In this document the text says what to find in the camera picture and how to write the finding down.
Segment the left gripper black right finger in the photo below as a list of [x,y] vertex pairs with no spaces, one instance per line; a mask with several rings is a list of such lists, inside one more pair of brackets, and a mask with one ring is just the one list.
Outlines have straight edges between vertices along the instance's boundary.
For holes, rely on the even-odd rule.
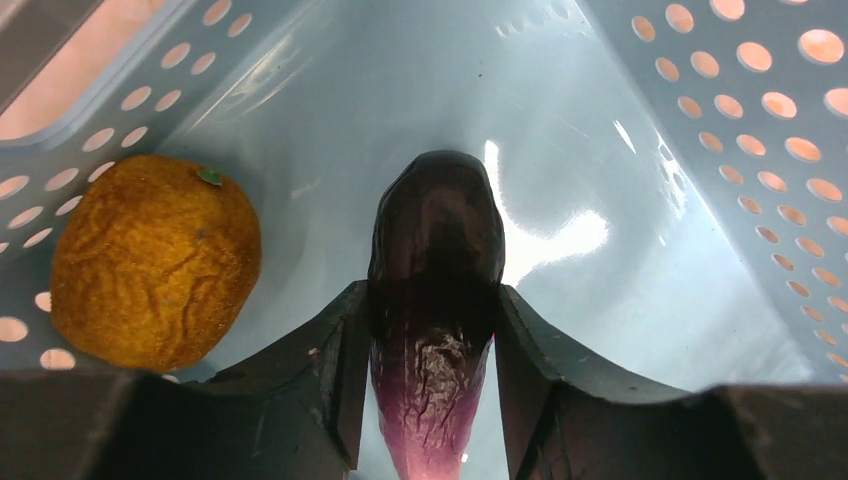
[[513,479],[843,479],[847,389],[689,393],[607,360],[499,292],[495,335]]

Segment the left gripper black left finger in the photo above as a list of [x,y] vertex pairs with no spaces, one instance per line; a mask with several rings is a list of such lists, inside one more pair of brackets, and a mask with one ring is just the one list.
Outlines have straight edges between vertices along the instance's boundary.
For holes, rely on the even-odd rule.
[[205,382],[128,369],[1,376],[5,479],[344,479],[356,467],[369,335],[357,281]]

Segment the purple toy eggplant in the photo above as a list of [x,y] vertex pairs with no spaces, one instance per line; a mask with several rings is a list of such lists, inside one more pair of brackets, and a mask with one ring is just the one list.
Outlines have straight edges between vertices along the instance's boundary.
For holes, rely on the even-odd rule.
[[505,234],[483,163],[417,156],[382,195],[367,275],[370,373],[402,479],[456,479],[498,317]]

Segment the yellow orange toy fruit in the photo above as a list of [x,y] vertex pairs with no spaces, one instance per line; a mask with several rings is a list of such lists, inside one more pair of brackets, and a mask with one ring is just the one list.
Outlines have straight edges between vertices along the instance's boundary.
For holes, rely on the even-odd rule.
[[92,183],[59,237],[52,323],[112,365],[186,368],[230,330],[261,260],[257,213],[233,179],[186,160],[132,156]]

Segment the blue perforated plastic basket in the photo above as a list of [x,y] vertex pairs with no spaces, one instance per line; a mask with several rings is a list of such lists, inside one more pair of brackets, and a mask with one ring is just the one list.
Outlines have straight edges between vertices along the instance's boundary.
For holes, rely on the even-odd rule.
[[[56,124],[1,145],[1,376],[119,369],[53,328],[50,263],[123,158],[235,180],[263,233],[205,382],[365,283],[419,154],[489,176],[504,286],[689,393],[847,389],[843,1],[166,1]],[[465,479],[508,472],[496,341]]]

